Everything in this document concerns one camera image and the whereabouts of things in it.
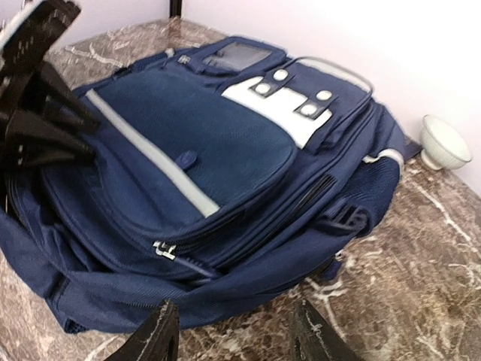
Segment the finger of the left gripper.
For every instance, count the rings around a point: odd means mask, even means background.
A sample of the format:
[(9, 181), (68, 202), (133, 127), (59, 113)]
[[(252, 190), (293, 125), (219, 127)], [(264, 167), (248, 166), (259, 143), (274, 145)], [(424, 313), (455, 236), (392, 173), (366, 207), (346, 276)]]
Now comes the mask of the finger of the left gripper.
[(41, 62), (32, 75), (32, 107), (71, 131), (95, 132), (101, 124), (49, 62)]
[(37, 168), (63, 162), (88, 164), (95, 150), (81, 139), (31, 112), (16, 112), (7, 123), (7, 167)]

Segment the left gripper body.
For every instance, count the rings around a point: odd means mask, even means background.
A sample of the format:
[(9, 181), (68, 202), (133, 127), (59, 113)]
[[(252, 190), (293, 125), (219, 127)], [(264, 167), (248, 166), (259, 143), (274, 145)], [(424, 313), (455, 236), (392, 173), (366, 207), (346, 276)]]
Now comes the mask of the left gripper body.
[(22, 9), (1, 30), (1, 123), (22, 97), (21, 80), (28, 81), (46, 52), (80, 15), (74, 1), (24, 1)]

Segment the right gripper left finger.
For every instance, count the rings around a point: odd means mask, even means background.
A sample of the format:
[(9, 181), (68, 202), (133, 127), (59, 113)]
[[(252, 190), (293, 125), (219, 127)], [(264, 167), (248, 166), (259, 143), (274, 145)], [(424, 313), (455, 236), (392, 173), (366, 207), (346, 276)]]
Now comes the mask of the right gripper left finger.
[(105, 361), (175, 361), (179, 342), (178, 308), (167, 300)]

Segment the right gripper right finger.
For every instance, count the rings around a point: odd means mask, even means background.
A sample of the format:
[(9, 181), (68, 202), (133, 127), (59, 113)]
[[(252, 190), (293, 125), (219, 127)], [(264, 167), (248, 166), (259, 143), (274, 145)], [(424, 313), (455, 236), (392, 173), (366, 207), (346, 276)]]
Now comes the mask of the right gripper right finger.
[(295, 303), (289, 335), (292, 360), (363, 360), (306, 299)]

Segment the navy blue student backpack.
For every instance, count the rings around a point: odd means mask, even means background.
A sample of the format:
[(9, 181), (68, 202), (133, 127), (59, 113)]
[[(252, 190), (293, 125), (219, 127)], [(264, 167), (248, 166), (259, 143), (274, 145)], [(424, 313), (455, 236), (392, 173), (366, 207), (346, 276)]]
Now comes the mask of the navy blue student backpack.
[(369, 83), (242, 37), (159, 53), (76, 88), (88, 165), (5, 177), (1, 249), (68, 333), (248, 312), (383, 219), (406, 139)]

